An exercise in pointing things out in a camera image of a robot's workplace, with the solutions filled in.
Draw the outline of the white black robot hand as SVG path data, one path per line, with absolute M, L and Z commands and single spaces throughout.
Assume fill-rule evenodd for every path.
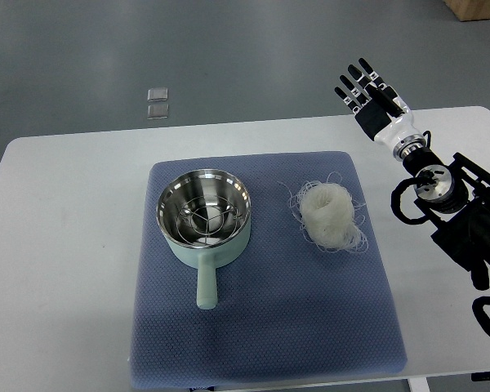
M 370 140 L 386 146 L 399 161 L 428 145 L 414 126 L 408 104 L 364 58 L 347 71 L 340 76 L 342 85 L 335 93 Z

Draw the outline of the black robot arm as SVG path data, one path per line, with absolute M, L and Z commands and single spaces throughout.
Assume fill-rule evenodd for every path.
M 397 145 L 411 175 L 391 194 L 394 215 L 407 225 L 431 222 L 432 240 L 470 273 L 474 287 L 489 289 L 490 173 L 460 153 L 445 165 L 430 150 L 430 132 Z

